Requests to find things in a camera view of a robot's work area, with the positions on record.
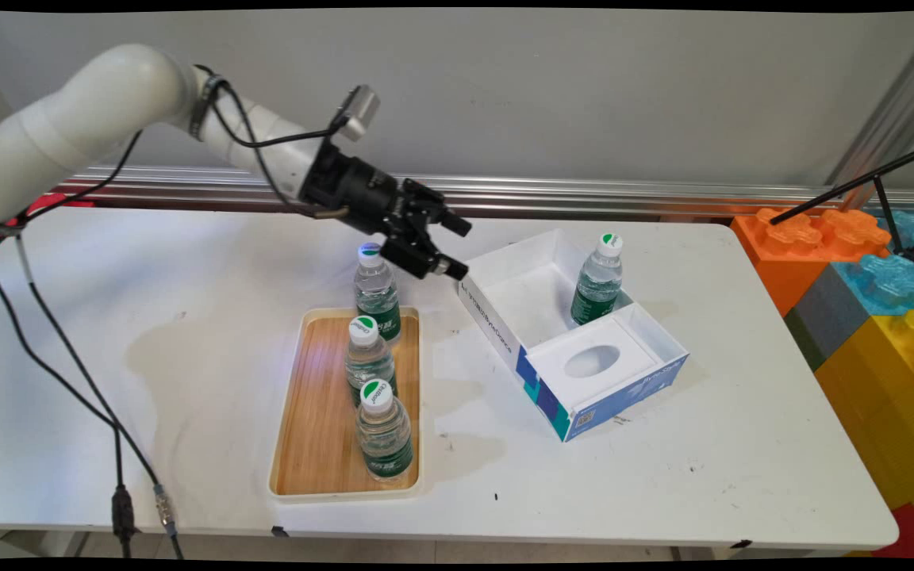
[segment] wooden tray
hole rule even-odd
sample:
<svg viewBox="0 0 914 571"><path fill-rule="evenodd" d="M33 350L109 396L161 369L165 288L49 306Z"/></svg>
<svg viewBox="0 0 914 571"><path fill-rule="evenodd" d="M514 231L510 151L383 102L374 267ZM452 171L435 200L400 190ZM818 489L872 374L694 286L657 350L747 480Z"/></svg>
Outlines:
<svg viewBox="0 0 914 571"><path fill-rule="evenodd" d="M401 307L393 348L397 393L411 418L414 459L399 480L381 483L366 470L355 437L355 408L344 376L353 308L316 308L302 334L270 469L270 492L285 502L360 500L407 495L421 475L421 328L418 311Z"/></svg>

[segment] plastic bottle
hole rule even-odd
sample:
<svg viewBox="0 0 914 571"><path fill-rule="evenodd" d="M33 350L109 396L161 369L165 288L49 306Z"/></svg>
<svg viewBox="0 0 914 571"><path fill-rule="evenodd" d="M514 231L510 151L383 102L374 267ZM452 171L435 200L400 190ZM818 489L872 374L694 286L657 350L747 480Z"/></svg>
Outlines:
<svg viewBox="0 0 914 571"><path fill-rule="evenodd" d="M376 320L368 315L359 315L348 323L348 353L344 356L344 372L348 376L351 403L359 405L359 391L373 379L388 379L390 388L396 394L397 375L394 372L393 354L387 346Z"/></svg>
<svg viewBox="0 0 914 571"><path fill-rule="evenodd" d="M355 272L355 304L359 315L376 319L380 334L391 346L400 340L400 304L393 271L380 256L380 245L366 242L359 247L359 270Z"/></svg>
<svg viewBox="0 0 914 571"><path fill-rule="evenodd" d="M570 317L583 325L610 313L623 285L623 264L620 252L623 239L617 234L604 234L598 246L584 262L577 277L577 292L570 307Z"/></svg>
<svg viewBox="0 0 914 571"><path fill-rule="evenodd" d="M386 381L373 379L362 387L355 433L366 468L375 480L397 480L411 466L411 419Z"/></svg>

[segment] bottle cap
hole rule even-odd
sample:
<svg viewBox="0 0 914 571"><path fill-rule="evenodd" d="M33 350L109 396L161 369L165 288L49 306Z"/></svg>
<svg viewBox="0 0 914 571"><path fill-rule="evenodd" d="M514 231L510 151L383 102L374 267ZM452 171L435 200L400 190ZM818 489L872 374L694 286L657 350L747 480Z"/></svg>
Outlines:
<svg viewBox="0 0 914 571"><path fill-rule="evenodd" d="M602 256L616 258L623 250L623 239L619 234L603 234L598 239L598 253Z"/></svg>
<svg viewBox="0 0 914 571"><path fill-rule="evenodd" d="M373 379L362 385L362 408L373 415L387 412L393 404L393 390L383 379Z"/></svg>
<svg viewBox="0 0 914 571"><path fill-rule="evenodd" d="M380 326L376 320L368 315L359 315L348 323L348 334L351 335L351 342L359 347L369 347L380 339Z"/></svg>
<svg viewBox="0 0 914 571"><path fill-rule="evenodd" d="M377 267L383 263L380 257L380 245L375 242L366 242L359 246L359 264L365 267Z"/></svg>

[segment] robotic arm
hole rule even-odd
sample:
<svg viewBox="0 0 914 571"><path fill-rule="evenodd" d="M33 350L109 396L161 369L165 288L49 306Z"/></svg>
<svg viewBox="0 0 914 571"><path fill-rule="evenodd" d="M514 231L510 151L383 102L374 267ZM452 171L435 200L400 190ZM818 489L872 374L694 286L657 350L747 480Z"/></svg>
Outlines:
<svg viewBox="0 0 914 571"><path fill-rule="evenodd" d="M467 265L441 253L428 237L428 224L461 236L471 230L447 209L442 194L410 178L398 185L396 178L331 144L337 133L351 140L365 133L378 108L369 87L348 94L327 129L307 134L246 98L237 102L222 83L205 68L141 44L117 46L91 60L62 90L0 124L0 234L7 232L4 221L44 191L115 151L143 127L167 122L240 169L265 170L283 197L333 210L366 234L386 235L381 256L417 278L429 271L454 279L467 274ZM243 145L251 137L240 109L259 144L304 138L258 149Z"/></svg>

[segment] white table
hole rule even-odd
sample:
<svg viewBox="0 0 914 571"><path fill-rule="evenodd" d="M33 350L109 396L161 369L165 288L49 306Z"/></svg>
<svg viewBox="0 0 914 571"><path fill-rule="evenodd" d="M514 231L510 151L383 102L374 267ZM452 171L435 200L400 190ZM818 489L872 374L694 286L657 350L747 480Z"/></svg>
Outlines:
<svg viewBox="0 0 914 571"><path fill-rule="evenodd" d="M355 247L283 214L61 209L25 234L46 301L173 496L183 534L474 538L853 550L898 536L877 488L728 228L473 220L458 259L559 227L624 237L624 286L690 353L674 385L562 444L449 278L399 274L421 312L424 483L413 498L283 505L267 487L301 316L348 307ZM0 275L33 347L90 390ZM143 531L160 531L131 451ZM22 353L0 303L0 528L110 529L111 431Z"/></svg>

